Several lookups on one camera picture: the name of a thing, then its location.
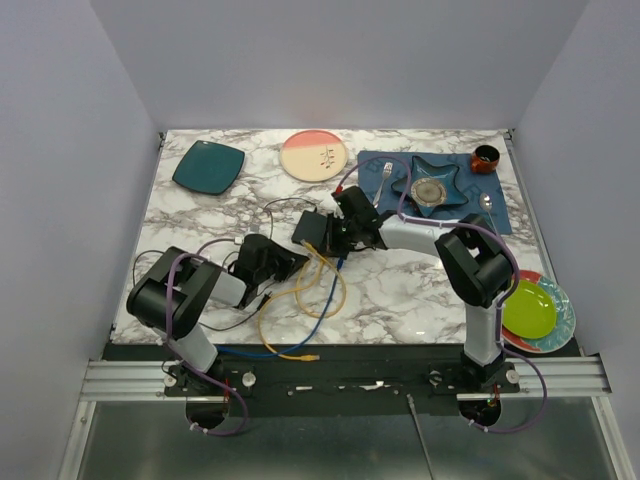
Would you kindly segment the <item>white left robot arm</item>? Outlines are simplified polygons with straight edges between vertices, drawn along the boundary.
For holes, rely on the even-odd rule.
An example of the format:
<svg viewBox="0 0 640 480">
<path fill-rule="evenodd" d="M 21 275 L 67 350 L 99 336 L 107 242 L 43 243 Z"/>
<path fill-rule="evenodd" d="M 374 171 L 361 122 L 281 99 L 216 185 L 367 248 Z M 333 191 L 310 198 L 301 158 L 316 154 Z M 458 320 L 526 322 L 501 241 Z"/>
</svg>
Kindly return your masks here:
<svg viewBox="0 0 640 480">
<path fill-rule="evenodd" d="M 207 303 L 243 309 L 263 283 L 283 282 L 307 261 L 262 234 L 244 237 L 238 258 L 228 269 L 205 259 L 202 251 L 190 254 L 170 247 L 133 287 L 126 310 L 191 366 L 188 384 L 209 395 L 220 387 L 222 372 L 215 365 L 218 351 L 199 325 Z"/>
</svg>

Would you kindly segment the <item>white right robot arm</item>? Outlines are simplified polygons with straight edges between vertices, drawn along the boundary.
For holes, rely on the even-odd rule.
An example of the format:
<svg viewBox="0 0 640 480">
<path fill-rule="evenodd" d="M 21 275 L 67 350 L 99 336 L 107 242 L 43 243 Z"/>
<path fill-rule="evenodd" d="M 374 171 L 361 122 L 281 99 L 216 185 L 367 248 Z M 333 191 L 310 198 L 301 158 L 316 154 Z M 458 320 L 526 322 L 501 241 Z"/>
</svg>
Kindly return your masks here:
<svg viewBox="0 0 640 480">
<path fill-rule="evenodd" d="M 321 249 L 345 257 L 362 245 L 373 250 L 406 250 L 440 259 L 454 292 L 465 304 L 466 338 L 460 379 L 480 392 L 496 380 L 500 346 L 499 309 L 516 279 L 516 261 L 483 218 L 470 214 L 438 223 L 373 207 L 357 186 L 340 187 L 332 197 L 339 209 L 327 221 Z"/>
</svg>

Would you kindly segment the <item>black network switch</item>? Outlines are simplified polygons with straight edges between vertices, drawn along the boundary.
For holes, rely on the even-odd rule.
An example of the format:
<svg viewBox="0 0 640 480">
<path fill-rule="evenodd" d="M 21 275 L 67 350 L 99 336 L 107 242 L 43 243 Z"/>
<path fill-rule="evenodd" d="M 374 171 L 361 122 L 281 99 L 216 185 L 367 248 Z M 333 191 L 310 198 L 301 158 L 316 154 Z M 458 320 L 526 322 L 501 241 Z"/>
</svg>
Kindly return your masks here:
<svg viewBox="0 0 640 480">
<path fill-rule="evenodd" d="M 316 211 L 304 211 L 296 225 L 291 241 L 302 245 L 309 243 L 319 249 L 326 236 L 328 218 Z"/>
</svg>

